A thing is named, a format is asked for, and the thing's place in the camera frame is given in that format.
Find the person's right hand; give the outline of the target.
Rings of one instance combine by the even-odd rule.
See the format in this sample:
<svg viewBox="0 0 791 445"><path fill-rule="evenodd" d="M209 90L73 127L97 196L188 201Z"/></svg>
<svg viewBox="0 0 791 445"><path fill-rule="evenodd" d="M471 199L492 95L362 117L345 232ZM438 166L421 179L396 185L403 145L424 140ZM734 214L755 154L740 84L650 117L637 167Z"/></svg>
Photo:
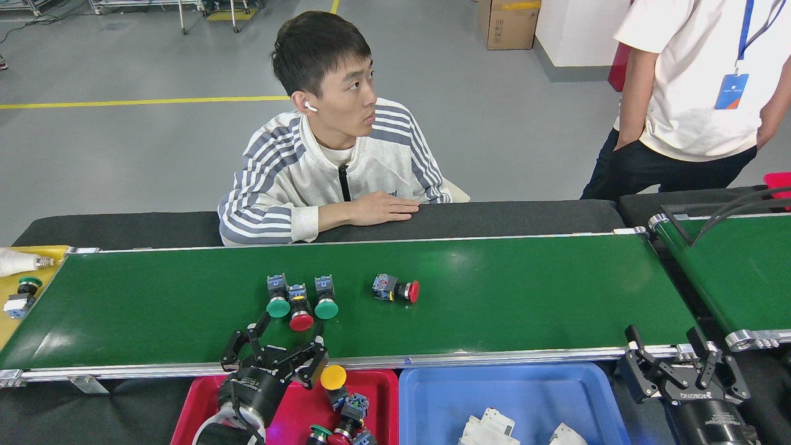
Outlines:
<svg viewBox="0 0 791 445"><path fill-rule="evenodd" d="M394 197L382 191L368 193L349 204L349 223L353 226L374 226L405 221L418 212L419 206L416 200Z"/></svg>

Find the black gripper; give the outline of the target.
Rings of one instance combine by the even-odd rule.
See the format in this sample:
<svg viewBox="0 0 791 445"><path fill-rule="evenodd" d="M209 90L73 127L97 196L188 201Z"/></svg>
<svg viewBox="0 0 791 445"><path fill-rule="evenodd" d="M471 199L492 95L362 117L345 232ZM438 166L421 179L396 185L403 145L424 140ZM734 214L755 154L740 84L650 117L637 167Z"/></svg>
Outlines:
<svg viewBox="0 0 791 445"><path fill-rule="evenodd" d="M673 368L645 349L636 326L624 331L627 347L618 370L635 402L661 395L665 417L677 444L757 444L758 436L735 408L750 391L734 358L724 355L698 327L687 331L697 355L698 377L689 387L675 385Z"/></svg>
<svg viewBox="0 0 791 445"><path fill-rule="evenodd" d="M233 371L219 388L219 411L231 417L232 395L247 422L269 427L289 382L299 382L311 391L329 361L324 344L324 322L314 327L310 341L286 352L282 369L282 347L265 344L262 337L271 321L268 312L255 324L235 330L221 354L221 369Z"/></svg>

